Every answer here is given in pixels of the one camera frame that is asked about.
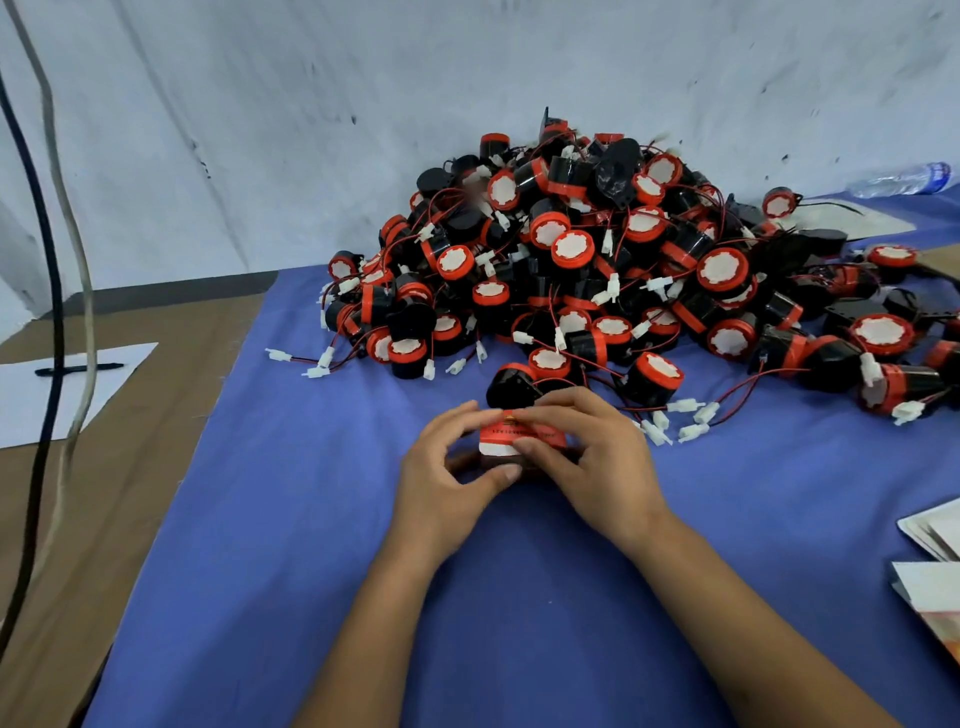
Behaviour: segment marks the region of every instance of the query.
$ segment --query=paper stack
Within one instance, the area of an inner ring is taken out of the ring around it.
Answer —
[[[894,563],[893,588],[960,663],[960,498],[897,526],[937,561]]]

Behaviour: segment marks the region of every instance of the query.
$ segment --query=black wire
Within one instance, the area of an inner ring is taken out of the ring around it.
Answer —
[[[40,227],[40,238],[43,241],[43,256],[47,263],[47,274],[50,277],[50,300],[53,305],[54,320],[54,375],[50,382],[50,396],[47,398],[47,410],[43,415],[43,427],[40,429],[40,439],[36,443],[34,467],[30,473],[30,492],[27,495],[27,515],[23,528],[23,551],[20,554],[20,569],[16,575],[16,585],[10,597],[10,606],[7,608],[7,617],[0,628],[0,662],[7,652],[13,628],[20,617],[27,589],[30,587],[30,577],[34,570],[36,559],[36,535],[40,522],[40,499],[43,495],[43,474],[47,468],[47,454],[50,451],[50,440],[54,433],[54,422],[57,419],[57,409],[60,407],[60,390],[63,386],[63,291],[60,288],[60,270],[57,266],[57,249],[54,247],[54,237],[50,231],[50,218],[43,203],[43,191],[40,189],[40,180],[36,176],[34,160],[30,156],[27,140],[23,137],[23,130],[13,112],[7,87],[0,74],[0,107],[3,108],[4,118],[13,137],[13,144],[20,155],[23,171],[27,175],[30,185],[30,194],[34,198],[36,220]]]
[[[861,217],[863,216],[863,213],[856,207],[850,207],[849,205],[844,205],[843,203],[803,203],[802,205],[797,205],[797,207],[813,207],[815,205],[833,205],[834,207],[842,207],[843,209],[848,209],[850,212],[855,212]]]

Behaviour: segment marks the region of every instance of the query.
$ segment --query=blue table cloth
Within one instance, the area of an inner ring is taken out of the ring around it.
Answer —
[[[922,247],[960,239],[960,197],[911,206]],[[931,301],[957,306],[945,281]],[[87,728],[285,726],[389,522],[398,463],[435,415],[484,398],[518,349],[459,376],[400,381],[370,360],[311,380],[267,347],[318,356],[322,269],[267,294],[123,618]],[[681,397],[742,366],[685,342]],[[689,415],[672,416],[676,426]],[[924,559],[895,520],[960,496],[960,414],[904,427],[852,396],[766,377],[708,436],[654,449],[670,505],[907,726],[960,716],[960,670],[888,586]],[[549,483],[498,497],[438,573],[403,725],[729,726],[707,673],[643,579]]]

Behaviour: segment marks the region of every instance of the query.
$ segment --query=water bottle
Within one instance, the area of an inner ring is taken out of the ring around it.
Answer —
[[[851,182],[847,191],[854,197],[890,197],[891,195],[932,195],[953,187],[960,176],[944,161],[930,164],[911,164],[901,169],[885,170]]]

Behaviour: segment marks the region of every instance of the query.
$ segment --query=white wall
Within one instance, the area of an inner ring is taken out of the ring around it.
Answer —
[[[960,157],[947,0],[21,6],[99,287],[370,250],[422,168],[484,132],[531,137],[548,104],[586,132],[669,132],[739,196]],[[2,13],[0,67],[40,154],[35,87]],[[33,231],[15,170],[0,134],[0,199]]]

